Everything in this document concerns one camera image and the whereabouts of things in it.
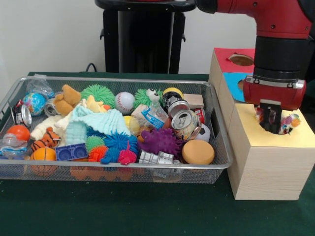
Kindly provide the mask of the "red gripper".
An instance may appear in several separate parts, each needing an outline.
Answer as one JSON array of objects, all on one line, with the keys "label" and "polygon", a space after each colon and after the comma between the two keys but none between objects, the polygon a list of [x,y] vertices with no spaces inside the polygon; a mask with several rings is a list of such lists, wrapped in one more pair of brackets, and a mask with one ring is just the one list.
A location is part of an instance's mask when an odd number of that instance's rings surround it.
[{"label": "red gripper", "polygon": [[262,109],[260,125],[264,130],[278,134],[281,127],[282,109],[294,111],[300,108],[306,92],[306,84],[301,88],[274,87],[257,83],[244,82],[243,93],[245,102],[259,105],[260,103],[280,105],[281,109]]}]

